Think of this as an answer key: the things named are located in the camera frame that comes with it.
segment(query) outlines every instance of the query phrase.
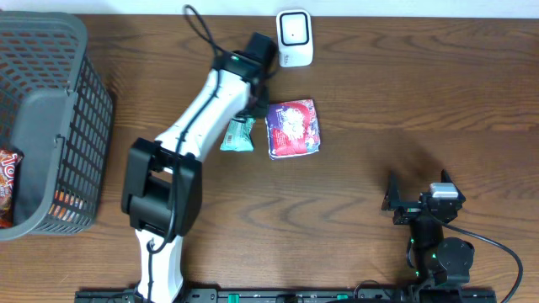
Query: red snack package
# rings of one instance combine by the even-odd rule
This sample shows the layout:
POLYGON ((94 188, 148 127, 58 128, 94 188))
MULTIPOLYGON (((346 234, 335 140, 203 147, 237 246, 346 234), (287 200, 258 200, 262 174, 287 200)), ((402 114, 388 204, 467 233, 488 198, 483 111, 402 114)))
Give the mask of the red snack package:
POLYGON ((13 180, 22 159, 16 152, 0 150, 0 228, 13 225, 13 180))

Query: brown tabletop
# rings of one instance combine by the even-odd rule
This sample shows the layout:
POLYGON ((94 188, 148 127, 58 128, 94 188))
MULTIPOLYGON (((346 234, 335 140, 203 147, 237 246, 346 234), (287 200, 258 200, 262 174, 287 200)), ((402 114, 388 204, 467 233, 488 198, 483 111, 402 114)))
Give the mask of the brown tabletop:
MULTIPOLYGON (((120 211, 127 150, 184 112, 211 64, 182 17, 81 19, 93 63, 118 95, 97 222, 74 237, 0 243, 1 302, 69 302, 80 289, 138 281, 138 242, 120 211)), ((274 18, 205 19, 227 50, 242 49, 253 31, 276 36, 274 18)), ((269 93, 274 103, 315 100, 320 152, 271 161, 262 120, 254 152, 215 147, 202 211, 184 239, 185 278, 223 288, 412 280, 408 228, 380 211, 387 172, 416 199, 444 167, 467 196, 453 224, 513 248, 525 266, 515 301, 537 301, 539 21, 313 18, 312 26, 313 63, 281 69, 269 93)), ((476 248, 470 285, 501 300, 515 261, 462 238, 476 248)))

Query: teal packet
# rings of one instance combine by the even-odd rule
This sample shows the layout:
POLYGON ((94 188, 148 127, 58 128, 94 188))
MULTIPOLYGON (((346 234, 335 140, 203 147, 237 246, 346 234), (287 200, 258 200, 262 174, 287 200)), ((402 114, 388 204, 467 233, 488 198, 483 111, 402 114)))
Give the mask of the teal packet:
POLYGON ((245 118, 243 120, 232 119, 228 125, 225 139, 222 141, 222 151, 252 152, 254 150, 251 141, 251 130, 253 129, 255 118, 245 118))

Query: wooden table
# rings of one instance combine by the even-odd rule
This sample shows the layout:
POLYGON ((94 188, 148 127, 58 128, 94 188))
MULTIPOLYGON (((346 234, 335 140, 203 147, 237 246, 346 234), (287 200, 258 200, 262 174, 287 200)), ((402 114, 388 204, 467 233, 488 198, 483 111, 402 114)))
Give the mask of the wooden table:
MULTIPOLYGON (((140 278, 135 232, 120 211, 129 145, 169 127, 200 91, 209 46, 179 16, 81 16, 89 54, 118 95, 95 226, 74 237, 0 243, 1 302, 69 302, 82 288, 140 278)), ((274 18, 207 17, 227 50, 274 18)), ((467 196, 453 223, 513 248, 525 265, 515 302, 539 285, 539 21, 314 18, 315 58, 281 69, 272 102, 314 98, 319 153, 268 157, 265 123, 252 153, 214 148, 204 203, 185 238, 187 280, 221 287, 354 287, 414 278, 406 226, 380 211, 387 172, 417 198, 445 167, 467 196)), ((447 236, 456 234, 446 231, 447 236)), ((471 238, 470 285, 501 300, 516 277, 505 252, 471 238)))

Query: snack package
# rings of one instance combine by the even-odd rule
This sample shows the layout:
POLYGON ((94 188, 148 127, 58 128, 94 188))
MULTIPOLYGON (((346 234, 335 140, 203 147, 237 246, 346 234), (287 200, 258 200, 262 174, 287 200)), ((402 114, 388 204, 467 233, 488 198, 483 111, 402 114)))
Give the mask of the snack package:
POLYGON ((13 180, 22 159, 16 152, 0 150, 0 228, 13 226, 13 180))
POLYGON ((266 125, 272 160, 318 152, 320 132, 311 99, 270 104, 266 125))
POLYGON ((255 118, 245 118, 243 120, 232 119, 228 125, 225 139, 221 144, 222 151, 252 152, 254 150, 251 141, 251 130, 253 129, 255 118))
MULTIPOLYGON (((84 206, 84 200, 75 197, 74 195, 70 194, 64 194, 63 190, 57 190, 54 193, 54 200, 56 203, 57 201, 60 201, 64 203, 65 205, 70 205, 75 207, 76 209, 82 209, 84 206)), ((62 207, 61 205, 52 204, 51 208, 49 209, 49 215, 53 215, 56 218, 62 220, 71 222, 76 220, 79 216, 75 211, 69 210, 67 207, 62 207)))

